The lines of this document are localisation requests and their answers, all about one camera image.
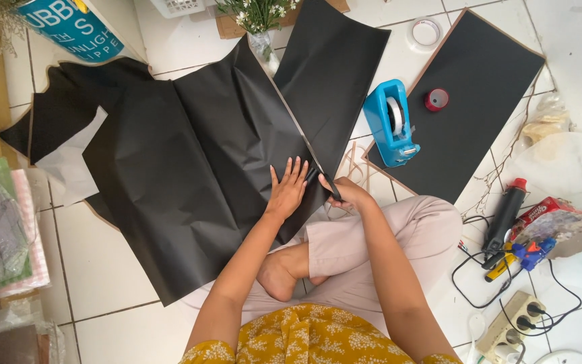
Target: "white plastic basket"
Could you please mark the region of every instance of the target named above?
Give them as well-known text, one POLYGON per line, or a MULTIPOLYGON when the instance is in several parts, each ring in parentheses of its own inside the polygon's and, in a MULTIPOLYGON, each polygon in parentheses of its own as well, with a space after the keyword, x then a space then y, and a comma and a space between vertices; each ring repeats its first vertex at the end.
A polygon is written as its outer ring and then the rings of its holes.
POLYGON ((206 10, 204 0, 151 0, 165 18, 176 18, 206 10))

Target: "gingham paper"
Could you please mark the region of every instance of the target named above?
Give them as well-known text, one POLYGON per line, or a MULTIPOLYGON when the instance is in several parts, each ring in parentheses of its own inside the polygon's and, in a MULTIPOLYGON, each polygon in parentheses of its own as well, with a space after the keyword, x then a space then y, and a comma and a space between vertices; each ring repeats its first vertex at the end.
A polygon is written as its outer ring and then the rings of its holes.
POLYGON ((39 226, 37 225, 37 219, 35 217, 33 196, 30 193, 30 185, 28 184, 26 171, 22 169, 12 170, 10 171, 10 175, 15 183, 17 203, 20 206, 20 215, 22 222, 24 223, 24 231, 26 232, 26 236, 30 243, 28 254, 30 255, 30 265, 33 269, 33 275, 19 282, 0 288, 0 299, 11 295, 21 294, 51 283, 51 280, 48 277, 49 267, 46 264, 44 246, 42 245, 42 239, 39 235, 39 226))

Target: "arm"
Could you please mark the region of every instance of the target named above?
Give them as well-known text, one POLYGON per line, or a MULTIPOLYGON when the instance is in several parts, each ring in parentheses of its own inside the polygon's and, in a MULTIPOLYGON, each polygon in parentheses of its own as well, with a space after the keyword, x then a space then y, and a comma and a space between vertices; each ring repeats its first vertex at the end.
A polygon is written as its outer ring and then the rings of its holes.
POLYGON ((266 211, 215 280, 192 327, 186 351, 209 340, 224 341, 236 351, 242 307, 278 230, 302 200, 308 169, 305 161, 300 171, 298 157, 292 170, 289 158, 285 175, 278 183, 276 171, 271 166, 271 199, 266 211))
MULTIPOLYGON (((320 176, 322 185, 329 184, 320 176)), ((425 300, 410 261, 397 244, 381 208, 364 189, 346 178, 335 184, 348 202, 330 202, 335 207, 352 205, 361 215, 376 294, 390 339, 417 363, 432 354, 457 354, 448 343, 425 300)))

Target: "yellow blouse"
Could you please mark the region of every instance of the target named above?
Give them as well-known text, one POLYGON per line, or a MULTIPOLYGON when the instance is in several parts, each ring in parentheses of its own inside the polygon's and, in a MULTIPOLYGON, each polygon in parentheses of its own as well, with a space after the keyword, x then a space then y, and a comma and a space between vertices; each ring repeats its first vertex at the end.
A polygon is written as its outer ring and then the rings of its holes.
MULTIPOLYGON (((298 304, 257 318, 239 331, 237 355, 223 341, 191 348, 180 364, 415 364, 392 340, 348 311, 298 304)), ((422 364, 462 364, 434 354, 422 364)))

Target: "red tape roll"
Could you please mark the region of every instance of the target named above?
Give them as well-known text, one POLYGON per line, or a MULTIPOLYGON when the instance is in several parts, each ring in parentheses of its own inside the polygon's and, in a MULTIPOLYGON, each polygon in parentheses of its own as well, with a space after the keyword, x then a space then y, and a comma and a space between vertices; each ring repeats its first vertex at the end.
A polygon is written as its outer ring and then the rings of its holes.
POLYGON ((438 112, 448 105, 448 92, 445 89, 433 89, 425 95, 425 107, 431 112, 438 112))

